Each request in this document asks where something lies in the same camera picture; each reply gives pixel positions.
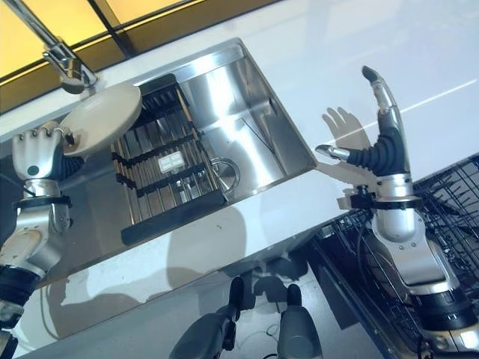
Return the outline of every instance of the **wire rack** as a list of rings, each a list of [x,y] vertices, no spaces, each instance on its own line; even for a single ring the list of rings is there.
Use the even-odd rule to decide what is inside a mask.
[[[415,193],[424,199],[427,237],[444,251],[479,314],[479,155],[417,182]],[[369,220],[367,211],[349,212],[322,227],[317,242],[353,290],[367,296],[415,351],[418,318],[395,272],[370,249]]]
[[[110,145],[132,224],[121,231],[125,245],[186,224],[225,202],[175,77],[163,76],[141,92],[139,118]]]

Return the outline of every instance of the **white countertop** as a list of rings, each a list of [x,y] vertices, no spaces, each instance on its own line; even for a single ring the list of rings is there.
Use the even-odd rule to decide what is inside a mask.
[[[474,1],[284,0],[108,68],[100,77],[105,86],[134,83],[158,67],[240,37],[313,150],[334,143],[321,118],[328,107],[352,112],[375,141],[376,103],[361,76],[367,64],[386,79],[402,109],[418,180],[479,152],[478,17]],[[9,111],[0,119],[0,139],[65,113],[77,100],[56,90]],[[337,199],[357,183],[356,172],[317,159],[323,162],[320,171],[71,275],[60,305],[106,293],[143,303],[340,215]],[[55,340],[45,330],[54,331],[52,308],[44,304],[44,324],[39,303],[38,290],[14,330],[17,354]],[[115,303],[95,308],[108,317],[127,309]]]

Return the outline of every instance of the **kitchen faucet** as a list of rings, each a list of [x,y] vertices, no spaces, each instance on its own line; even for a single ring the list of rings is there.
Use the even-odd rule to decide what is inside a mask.
[[[4,0],[5,4],[27,25],[44,43],[43,58],[59,73],[62,88],[78,94],[85,88],[95,85],[95,73],[31,12],[22,0]]]

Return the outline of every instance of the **stainless steel sink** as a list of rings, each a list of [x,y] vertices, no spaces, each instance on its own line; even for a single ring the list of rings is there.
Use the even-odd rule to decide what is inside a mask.
[[[180,84],[195,127],[202,133],[201,142],[227,205],[315,166],[314,157],[239,40],[145,74],[136,84],[142,93],[150,93],[169,73]],[[2,171],[8,165],[11,160],[2,160]],[[109,149],[90,157],[61,186],[71,196],[75,223],[67,234],[62,260],[49,273],[50,280],[125,251],[128,247],[120,232],[131,225]],[[2,197],[10,190],[2,186]],[[12,221],[10,211],[1,211],[2,226],[11,226]]]
[[[312,155],[239,40],[171,71],[229,202],[312,169]],[[155,81],[140,84],[153,90]]]

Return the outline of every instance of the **white plate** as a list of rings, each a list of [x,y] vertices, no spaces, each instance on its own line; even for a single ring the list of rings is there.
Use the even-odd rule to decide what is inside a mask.
[[[61,121],[75,138],[73,146],[64,148],[65,156],[84,157],[109,145],[134,124],[140,111],[136,86],[119,84],[94,94]]]

